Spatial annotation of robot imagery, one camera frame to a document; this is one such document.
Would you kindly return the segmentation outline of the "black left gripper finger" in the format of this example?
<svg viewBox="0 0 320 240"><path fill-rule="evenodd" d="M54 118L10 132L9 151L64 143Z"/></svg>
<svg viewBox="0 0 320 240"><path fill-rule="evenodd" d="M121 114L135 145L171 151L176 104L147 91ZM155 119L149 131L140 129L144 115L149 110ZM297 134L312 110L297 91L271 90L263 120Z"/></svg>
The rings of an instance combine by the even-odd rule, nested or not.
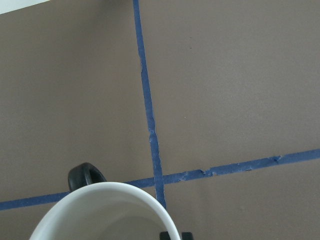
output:
<svg viewBox="0 0 320 240"><path fill-rule="evenodd" d="M181 235L179 235L162 231L159 233L159 240L194 240L194 236L192 232L182 232Z"/></svg>

